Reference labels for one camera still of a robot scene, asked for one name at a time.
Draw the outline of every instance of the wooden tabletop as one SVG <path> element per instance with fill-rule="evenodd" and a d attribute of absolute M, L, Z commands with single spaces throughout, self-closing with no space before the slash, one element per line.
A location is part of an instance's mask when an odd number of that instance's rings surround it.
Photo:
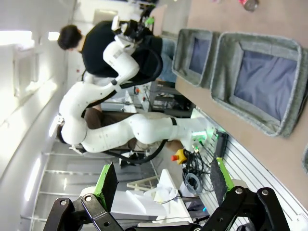
<path fill-rule="evenodd" d="M 255 12 L 236 1 L 192 0 L 188 28 L 244 31 L 294 38 L 308 48 L 308 1 L 259 0 Z M 255 156 L 308 209 L 308 176 L 302 168 L 308 144 L 308 107 L 287 139 L 272 138 L 213 102 L 209 90 L 195 88 L 178 78 L 176 89 L 221 125 Z"/>

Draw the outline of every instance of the fluorescent light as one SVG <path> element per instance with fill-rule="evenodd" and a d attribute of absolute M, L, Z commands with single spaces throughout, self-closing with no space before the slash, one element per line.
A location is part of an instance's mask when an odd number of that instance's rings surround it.
<path fill-rule="evenodd" d="M 64 184 L 63 184 L 63 191 L 65 191 L 67 186 L 67 178 L 64 179 Z"/>
<path fill-rule="evenodd" d="M 39 167 L 40 167 L 40 158 L 38 158 L 34 164 L 34 167 L 32 169 L 32 172 L 31 172 L 31 175 L 30 175 L 27 187 L 26 187 L 26 192 L 25 192 L 26 201 L 30 200 L 30 196 L 32 194 L 33 187 L 34 187 L 34 183 L 38 176 Z"/>
<path fill-rule="evenodd" d="M 48 40 L 49 41 L 57 41 L 59 38 L 59 32 L 48 32 Z"/>
<path fill-rule="evenodd" d="M 3 30 L 0 31 L 0 45 L 29 44 L 32 32 L 28 30 Z"/>
<path fill-rule="evenodd" d="M 59 121 L 59 115 L 57 115 L 54 119 L 53 122 L 49 128 L 49 136 L 52 137 L 54 134 L 54 131 L 56 130 L 56 127 L 58 125 L 58 121 Z"/>

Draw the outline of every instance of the man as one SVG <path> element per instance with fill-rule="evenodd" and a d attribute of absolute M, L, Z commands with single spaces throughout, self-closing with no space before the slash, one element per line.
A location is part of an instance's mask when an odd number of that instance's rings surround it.
<path fill-rule="evenodd" d="M 117 77 L 116 71 L 103 60 L 103 51 L 115 37 L 111 25 L 111 21 L 102 21 L 85 36 L 77 26 L 65 26 L 61 29 L 58 44 L 63 50 L 80 52 L 89 73 L 98 77 Z M 142 43 L 161 54 L 163 70 L 158 80 L 175 83 L 176 75 L 171 70 L 175 41 L 147 35 Z M 157 60 L 153 54 L 137 48 L 132 57 L 139 64 L 143 74 L 151 76 L 155 72 Z"/>
<path fill-rule="evenodd" d="M 125 113 L 125 112 L 103 112 L 101 105 L 94 106 L 92 108 L 86 109 L 84 119 L 87 122 L 87 125 L 90 129 L 102 128 L 117 122 L 120 122 L 134 113 Z M 163 113 L 149 112 L 144 114 L 148 119 L 160 119 L 169 117 Z M 61 136 L 62 126 L 59 126 L 57 129 L 57 137 L 62 142 L 65 143 Z M 134 151 L 146 151 L 151 147 L 158 147 L 161 141 L 152 143 L 152 144 L 144 144 L 138 141 L 136 138 L 129 140 L 125 145 L 117 147 L 117 149 L 130 149 Z M 166 144 L 166 147 L 176 152 L 178 149 L 182 149 L 183 146 L 180 141 L 169 141 Z"/>

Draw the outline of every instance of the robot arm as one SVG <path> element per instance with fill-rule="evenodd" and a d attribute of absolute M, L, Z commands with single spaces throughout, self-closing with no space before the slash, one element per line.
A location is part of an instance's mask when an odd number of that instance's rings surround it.
<path fill-rule="evenodd" d="M 200 130 L 198 119 L 162 118 L 149 120 L 143 115 L 133 115 L 119 123 L 99 129 L 89 129 L 81 117 L 88 105 L 104 99 L 111 93 L 119 92 L 121 84 L 135 77 L 139 65 L 131 57 L 136 40 L 131 41 L 116 36 L 103 52 L 103 59 L 118 76 L 105 86 L 89 82 L 77 82 L 63 97 L 60 114 L 65 124 L 62 128 L 64 141 L 71 145 L 82 144 L 88 152 L 97 153 L 119 147 L 136 137 L 140 142 L 151 144 L 161 140 L 181 140 L 187 150 L 191 150 L 191 134 Z"/>

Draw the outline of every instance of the wire bundle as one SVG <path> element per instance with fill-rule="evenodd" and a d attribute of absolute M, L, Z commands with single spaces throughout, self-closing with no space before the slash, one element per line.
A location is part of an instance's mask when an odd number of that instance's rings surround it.
<path fill-rule="evenodd" d="M 201 194 L 203 189 L 210 191 L 204 188 L 203 183 L 203 175 L 210 174 L 210 166 L 203 161 L 198 150 L 194 153 L 184 150 L 184 154 L 187 157 L 187 161 L 183 168 L 182 176 L 189 192 Z"/>

